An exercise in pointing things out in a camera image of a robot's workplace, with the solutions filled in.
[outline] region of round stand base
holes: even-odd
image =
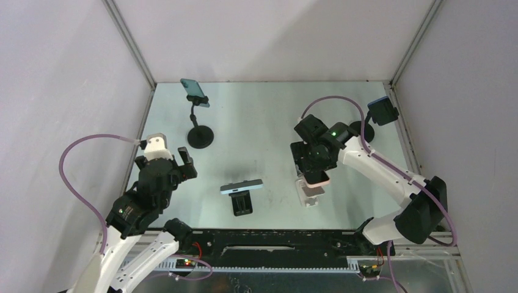
[[[187,142],[193,148],[206,148],[214,140],[214,132],[205,125],[192,128],[187,134]]]
[[[361,121],[355,121],[352,122],[351,125],[349,125],[350,128],[356,130],[358,134],[361,135],[360,130],[362,128],[362,122]],[[374,139],[374,128],[369,124],[365,124],[365,141],[370,143]]]

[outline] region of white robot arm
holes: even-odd
[[[371,154],[376,150],[370,148]],[[389,161],[383,155],[377,153],[378,156]],[[338,161],[344,165],[350,166],[372,180],[378,186],[382,187],[401,207],[398,211],[385,215],[381,218],[374,218],[363,229],[363,235],[374,245],[379,245],[385,241],[403,238],[404,236],[396,228],[393,219],[401,214],[412,199],[412,194],[418,194],[420,189],[414,185],[408,184],[408,180],[396,174],[387,166],[381,164],[372,155],[367,155],[361,143],[359,136],[349,139],[345,143],[345,148],[338,153]],[[417,181],[421,185],[426,185],[425,178],[421,175],[414,174],[408,170],[400,169],[405,172],[413,181]]]
[[[295,126],[295,131],[303,141],[294,142],[290,147],[306,186],[328,184],[325,171],[337,167],[339,162],[381,186],[401,207],[383,217],[368,219],[360,226],[357,232],[366,247],[402,237],[422,244],[443,219],[437,205],[416,186],[425,188],[446,208],[446,184],[440,178],[427,180],[397,167],[341,122],[327,128],[322,121],[308,115]]]
[[[130,293],[159,263],[176,253],[187,238],[190,228],[178,219],[169,220],[143,252],[120,268],[149,224],[168,207],[172,191],[181,182],[197,177],[186,148],[178,149],[184,162],[178,165],[163,134],[148,136],[140,146],[144,155],[135,160],[140,169],[139,180],[115,200],[106,218],[108,233],[106,242],[101,244],[105,246],[103,253],[93,256],[67,293]]]

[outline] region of pink phone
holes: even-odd
[[[331,179],[329,179],[329,176],[324,171],[320,173],[306,173],[303,178],[306,186],[309,188],[320,187],[331,183]]]

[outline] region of red wire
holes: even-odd
[[[200,252],[200,255],[198,256],[198,259],[202,258],[202,247],[198,242],[194,242],[192,246],[196,246],[198,248],[198,251]]]
[[[379,247],[378,247],[378,252],[381,255],[381,259],[382,259],[380,266],[383,266],[385,264],[385,259],[383,258],[383,251],[381,251],[381,248],[379,248]]]

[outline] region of gray wall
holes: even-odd
[[[117,2],[158,82],[364,81],[390,79],[432,0]]]
[[[518,5],[445,1],[398,98],[423,173],[448,205],[475,292],[516,291]]]
[[[55,293],[100,231],[61,182],[61,152],[88,134],[135,137],[150,89],[99,0],[2,1],[0,40],[0,291]],[[107,215],[131,152],[86,142],[65,172]]]

